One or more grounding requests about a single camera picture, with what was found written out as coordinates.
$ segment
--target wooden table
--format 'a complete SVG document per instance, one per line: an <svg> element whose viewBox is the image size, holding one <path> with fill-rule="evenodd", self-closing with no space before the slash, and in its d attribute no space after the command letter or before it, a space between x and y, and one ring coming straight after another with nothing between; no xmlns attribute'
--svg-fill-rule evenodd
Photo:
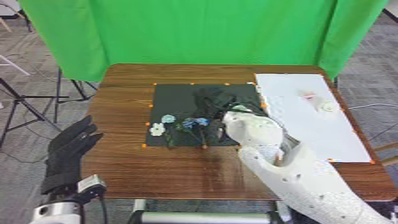
<svg viewBox="0 0 398 224"><path fill-rule="evenodd" d="M323 74L314 66L141 65L109 67L88 114L102 140L83 160L83 176L97 174L108 198L275 200L237 160L234 147L145 147L154 86L157 84L243 84L253 73ZM392 200L395 190L335 88L328 87L376 164L335 164L363 200Z"/></svg>

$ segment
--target black mat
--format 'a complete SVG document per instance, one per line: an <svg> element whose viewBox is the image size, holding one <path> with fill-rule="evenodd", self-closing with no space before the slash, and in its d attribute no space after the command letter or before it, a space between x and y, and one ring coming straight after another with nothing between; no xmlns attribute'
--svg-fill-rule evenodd
<svg viewBox="0 0 398 224"><path fill-rule="evenodd" d="M170 114L177 118L177 122L184 120L184 118L191 117L195 111L195 102L193 102L193 92L196 92L202 88L219 88L227 93L232 93L239 98L244 99L259 107L259 98L255 87L248 84L239 85L156 85L154 86L154 99L152 99L152 111L150 111L150 125L152 123L161 122L163 115ZM216 132L221 124L218 120L212 120L209 125L204 128L204 136L205 143L209 146L230 146L237 145L237 143L225 137L221 141L218 141ZM147 128L145 135L145 144L147 146L166 146L164 135L159 137L150 136ZM196 139L188 133L175 130L175 128L168 128L170 136L173 140L175 146L200 146L200 139Z"/></svg>

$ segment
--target green backdrop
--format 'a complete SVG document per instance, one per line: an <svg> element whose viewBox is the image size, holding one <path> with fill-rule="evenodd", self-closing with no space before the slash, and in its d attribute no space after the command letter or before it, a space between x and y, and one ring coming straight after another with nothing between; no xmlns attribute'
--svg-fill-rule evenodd
<svg viewBox="0 0 398 224"><path fill-rule="evenodd" d="M319 65L333 78L387 0L19 2L65 76L99 81L115 63Z"/></svg>

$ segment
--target white paper sheet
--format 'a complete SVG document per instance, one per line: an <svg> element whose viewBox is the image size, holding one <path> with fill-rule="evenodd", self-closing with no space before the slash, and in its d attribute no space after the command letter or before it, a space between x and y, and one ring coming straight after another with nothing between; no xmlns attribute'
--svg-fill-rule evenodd
<svg viewBox="0 0 398 224"><path fill-rule="evenodd" d="M369 154L340 110L319 113L303 92L337 104L319 74L257 74L257 87L271 119L289 135L310 146L317 158L337 162L369 162Z"/></svg>

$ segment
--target white wall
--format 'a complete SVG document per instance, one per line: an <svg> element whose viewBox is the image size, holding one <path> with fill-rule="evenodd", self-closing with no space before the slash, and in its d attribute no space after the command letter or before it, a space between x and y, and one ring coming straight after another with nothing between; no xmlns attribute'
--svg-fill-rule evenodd
<svg viewBox="0 0 398 224"><path fill-rule="evenodd" d="M388 0L388 4L387 4L385 9L388 10L388 12L398 17L398 0Z"/></svg>
<svg viewBox="0 0 398 224"><path fill-rule="evenodd" d="M20 10L20 7L19 7L19 4L17 4L15 0L0 0L0 3L1 2L12 7L12 9L15 11ZM12 15L13 15L12 10L5 6L0 5L0 16L12 16Z"/></svg>

